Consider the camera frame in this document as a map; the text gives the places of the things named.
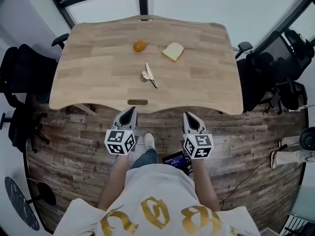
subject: person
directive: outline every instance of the person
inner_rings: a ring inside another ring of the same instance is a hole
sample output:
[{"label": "person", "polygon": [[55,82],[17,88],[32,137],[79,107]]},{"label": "person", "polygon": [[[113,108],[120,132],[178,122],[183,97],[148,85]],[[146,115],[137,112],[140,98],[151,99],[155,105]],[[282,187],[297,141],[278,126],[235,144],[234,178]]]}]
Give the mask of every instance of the person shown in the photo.
[{"label": "person", "polygon": [[119,155],[95,208],[73,200],[54,235],[260,235],[245,207],[220,211],[203,159],[193,159],[193,178],[157,164],[152,134],[147,151],[128,170],[128,156]]},{"label": "person", "polygon": [[[290,136],[290,137],[284,137],[279,142],[279,147],[282,146],[292,146],[296,145],[299,147],[300,143],[300,136]],[[288,164],[288,163],[304,163],[304,162],[313,162],[315,159],[315,151],[310,150],[304,150],[301,147],[299,147],[298,150],[295,151],[276,151],[274,150],[271,153],[270,158],[270,167],[272,169],[275,169],[279,165]]]}]

